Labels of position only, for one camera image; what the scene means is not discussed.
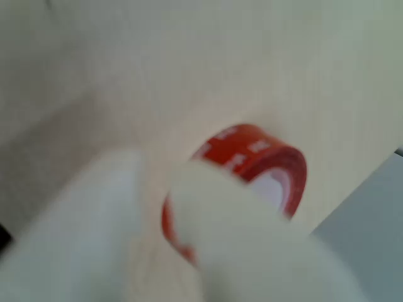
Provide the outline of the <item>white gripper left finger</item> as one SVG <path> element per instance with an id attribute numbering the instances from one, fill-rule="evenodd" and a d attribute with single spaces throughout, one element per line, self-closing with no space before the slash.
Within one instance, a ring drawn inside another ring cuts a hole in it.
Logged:
<path id="1" fill-rule="evenodd" d="M 132 148 L 91 161 L 3 255 L 1 300 L 126 301 L 144 176 Z"/>

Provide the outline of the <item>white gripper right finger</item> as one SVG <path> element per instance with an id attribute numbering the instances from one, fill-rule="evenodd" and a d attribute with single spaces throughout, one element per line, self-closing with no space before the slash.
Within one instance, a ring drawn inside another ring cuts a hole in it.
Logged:
<path id="1" fill-rule="evenodd" d="M 365 301 L 348 267 L 228 173 L 186 163 L 171 187 L 178 242 L 207 301 Z"/>

